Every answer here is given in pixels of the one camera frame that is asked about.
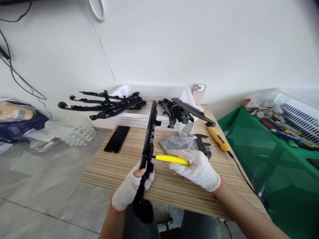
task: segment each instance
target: black smartphone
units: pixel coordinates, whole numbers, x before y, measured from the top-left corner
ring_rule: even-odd
[[[122,148],[122,145],[129,130],[130,127],[128,126],[118,126],[114,134],[112,135],[110,141],[107,143],[104,151],[118,153]]]

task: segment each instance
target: leg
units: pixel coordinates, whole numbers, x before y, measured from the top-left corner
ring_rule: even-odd
[[[133,212],[133,204],[126,209],[124,239],[160,239],[155,218],[152,224],[142,223]]]
[[[221,239],[217,218],[184,211],[180,239]]]

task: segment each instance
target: white basket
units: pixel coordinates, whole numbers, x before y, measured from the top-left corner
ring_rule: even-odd
[[[283,110],[288,125],[319,144],[319,89],[276,89],[274,102]]]
[[[119,97],[125,95],[128,97],[137,91],[140,92],[140,97],[146,101],[146,105],[142,106],[140,110],[126,110],[117,116],[109,118],[110,121],[122,126],[147,128],[153,100],[158,102],[164,98],[171,100],[171,98],[177,97],[183,102],[196,107],[190,89],[185,86],[127,84],[120,86],[110,95]],[[156,126],[156,130],[180,132],[184,128],[185,124],[178,121],[174,125],[174,128],[167,128],[169,125],[169,118],[167,115],[163,115],[163,107],[158,105],[157,111],[156,119],[162,121],[162,124],[161,126]]]

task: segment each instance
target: white cable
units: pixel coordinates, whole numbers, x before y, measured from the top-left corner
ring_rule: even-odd
[[[101,4],[101,8],[102,8],[102,17],[99,17],[93,7],[93,4],[92,4],[92,1],[91,0],[88,0],[89,1],[89,4],[90,4],[90,7],[92,9],[92,12],[93,14],[95,15],[96,19],[99,20],[100,22],[103,22],[106,18],[106,10],[105,10],[105,6],[104,6],[104,3],[103,3],[103,0],[100,0],[100,4]]]

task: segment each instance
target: striped wood surface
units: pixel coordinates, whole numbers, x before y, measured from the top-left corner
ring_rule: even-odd
[[[208,106],[202,105],[202,107],[205,109],[205,116],[217,122]],[[96,153],[80,177],[79,182],[115,191],[123,182],[128,172],[141,159],[146,134],[146,129],[142,128],[130,129],[119,153],[104,152],[104,148],[116,128],[117,126]],[[218,123],[216,123],[216,129],[225,139],[224,133]],[[224,181],[268,217],[264,206],[247,185],[233,159],[227,153],[221,151],[201,119],[195,122],[191,133],[209,136],[208,138],[204,138],[203,142],[211,143],[210,147],[213,150],[213,155],[210,159],[210,164],[216,172],[222,176]],[[154,155],[165,154],[164,149],[159,143],[159,139],[171,135],[177,135],[177,133],[155,131]],[[175,174],[168,168],[168,162],[158,160],[158,164],[154,169],[155,179],[150,189],[145,192],[145,199],[201,214],[232,220],[220,202],[190,180]]]

